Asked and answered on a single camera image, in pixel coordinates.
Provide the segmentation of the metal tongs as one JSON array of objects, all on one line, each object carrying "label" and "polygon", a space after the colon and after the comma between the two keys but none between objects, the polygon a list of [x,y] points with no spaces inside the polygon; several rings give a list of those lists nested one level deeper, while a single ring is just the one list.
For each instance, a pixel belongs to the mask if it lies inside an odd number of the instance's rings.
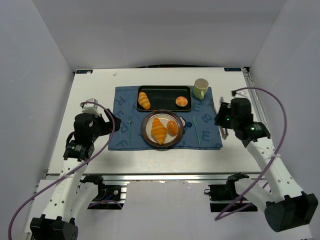
[{"label": "metal tongs", "polygon": [[219,127],[221,130],[221,136],[224,140],[227,139],[228,137],[228,129],[226,127],[224,127],[224,123],[225,123],[225,117],[227,115],[227,108],[228,108],[228,104],[225,103],[224,98],[221,96],[220,97],[220,109],[219,109]]}]

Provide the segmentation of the orange striped croissant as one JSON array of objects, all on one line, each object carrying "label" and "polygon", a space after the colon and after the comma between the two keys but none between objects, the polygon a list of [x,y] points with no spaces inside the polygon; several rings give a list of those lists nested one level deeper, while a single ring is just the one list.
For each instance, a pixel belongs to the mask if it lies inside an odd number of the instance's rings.
[{"label": "orange striped croissant", "polygon": [[164,143],[167,135],[167,129],[158,118],[153,119],[151,135],[159,145]]}]

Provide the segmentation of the orange sugared bun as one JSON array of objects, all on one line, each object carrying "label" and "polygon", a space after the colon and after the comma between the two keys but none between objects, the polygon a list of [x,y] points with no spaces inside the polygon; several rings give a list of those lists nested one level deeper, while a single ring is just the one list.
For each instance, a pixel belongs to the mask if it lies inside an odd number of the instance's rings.
[{"label": "orange sugared bun", "polygon": [[171,136],[175,136],[179,132],[178,124],[174,120],[169,120],[167,122],[166,129]]}]

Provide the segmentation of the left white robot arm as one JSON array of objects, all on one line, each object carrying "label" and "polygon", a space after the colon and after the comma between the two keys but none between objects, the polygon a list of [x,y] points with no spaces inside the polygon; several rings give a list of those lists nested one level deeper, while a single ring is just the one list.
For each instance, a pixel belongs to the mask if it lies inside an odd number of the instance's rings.
[{"label": "left white robot arm", "polygon": [[59,179],[50,184],[53,194],[41,216],[30,222],[36,240],[77,239],[77,218],[99,194],[97,180],[81,183],[81,177],[89,162],[97,157],[95,141],[101,136],[113,136],[120,129],[121,120],[104,108],[109,120],[106,122],[93,102],[87,101],[81,107],[82,112],[74,118],[74,130],[66,139]]}]

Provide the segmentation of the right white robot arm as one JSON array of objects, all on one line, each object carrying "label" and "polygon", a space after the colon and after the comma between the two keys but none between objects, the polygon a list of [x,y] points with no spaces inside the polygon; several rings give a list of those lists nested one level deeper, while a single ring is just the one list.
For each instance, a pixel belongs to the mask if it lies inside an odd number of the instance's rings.
[{"label": "right white robot arm", "polygon": [[266,126],[254,121],[251,102],[238,97],[230,103],[221,101],[215,124],[234,131],[270,187],[267,191],[247,174],[239,172],[227,178],[226,189],[230,196],[237,201],[249,200],[264,213],[268,225],[277,233],[308,225],[318,207],[318,199],[313,193],[305,193],[293,179],[276,154]]}]

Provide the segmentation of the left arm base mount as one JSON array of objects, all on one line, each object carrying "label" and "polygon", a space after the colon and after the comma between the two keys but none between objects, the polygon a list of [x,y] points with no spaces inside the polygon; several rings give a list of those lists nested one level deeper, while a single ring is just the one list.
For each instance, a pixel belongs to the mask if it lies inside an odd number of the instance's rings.
[{"label": "left arm base mount", "polygon": [[93,183],[97,188],[97,196],[89,204],[89,210],[121,210],[124,206],[124,185],[106,183],[102,175],[86,175],[80,180],[78,189],[85,183]]}]

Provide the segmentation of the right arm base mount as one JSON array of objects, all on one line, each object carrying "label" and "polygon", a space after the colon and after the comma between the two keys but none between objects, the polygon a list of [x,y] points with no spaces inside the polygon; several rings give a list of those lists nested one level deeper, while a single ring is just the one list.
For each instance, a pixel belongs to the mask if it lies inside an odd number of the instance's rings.
[{"label": "right arm base mount", "polygon": [[[212,213],[218,213],[222,211],[229,203],[231,203],[238,194],[235,190],[234,183],[241,179],[247,179],[249,176],[245,173],[236,173],[227,178],[225,184],[211,184],[203,193],[209,196],[210,211]],[[227,212],[232,212],[241,209],[245,205],[249,204],[248,208],[241,210],[242,212],[257,212],[258,209],[255,205],[248,202],[246,198],[238,200]]]}]

